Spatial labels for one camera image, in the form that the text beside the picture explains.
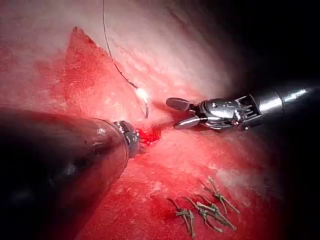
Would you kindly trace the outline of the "right arm needle driver jaw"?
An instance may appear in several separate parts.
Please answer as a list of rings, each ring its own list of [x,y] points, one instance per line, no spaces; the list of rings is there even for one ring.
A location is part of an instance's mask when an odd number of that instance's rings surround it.
[[[198,116],[193,116],[184,120],[181,120],[177,122],[174,125],[174,128],[176,130],[181,130],[181,129],[189,129],[192,128],[200,123],[200,118]]]
[[[195,112],[197,110],[196,104],[192,104],[188,100],[179,97],[170,97],[165,101],[165,103],[171,109],[181,112]]]

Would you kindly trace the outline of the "right arm needle driver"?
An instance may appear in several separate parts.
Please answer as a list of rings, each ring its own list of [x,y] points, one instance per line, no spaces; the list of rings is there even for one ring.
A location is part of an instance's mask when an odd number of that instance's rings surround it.
[[[213,98],[199,103],[195,111],[200,123],[216,131],[246,131],[262,124],[258,104],[249,94],[235,100]]]

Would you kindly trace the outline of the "left arm needle driver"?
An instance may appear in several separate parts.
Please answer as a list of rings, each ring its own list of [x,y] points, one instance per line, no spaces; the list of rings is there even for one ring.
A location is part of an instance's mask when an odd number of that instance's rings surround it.
[[[121,120],[113,122],[121,134],[124,136],[128,147],[128,158],[131,159],[139,153],[140,134],[137,129],[127,121]]]

